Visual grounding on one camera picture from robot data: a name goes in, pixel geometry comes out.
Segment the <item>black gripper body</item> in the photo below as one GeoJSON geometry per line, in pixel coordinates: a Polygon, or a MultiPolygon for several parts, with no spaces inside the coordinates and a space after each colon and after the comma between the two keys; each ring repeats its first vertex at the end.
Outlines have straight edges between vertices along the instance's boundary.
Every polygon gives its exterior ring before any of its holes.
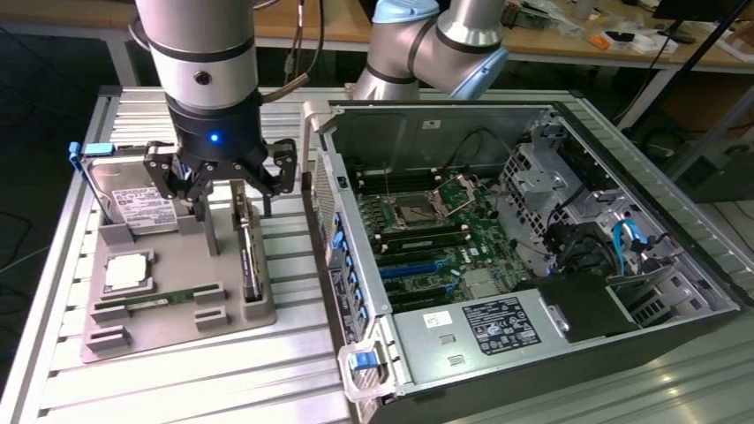
{"type": "Polygon", "coordinates": [[[252,93],[236,105],[207,110],[166,97],[179,141],[179,161],[188,169],[200,171],[211,163],[215,171],[222,172],[239,163],[255,178],[267,180],[260,100],[260,94],[252,93]]]}

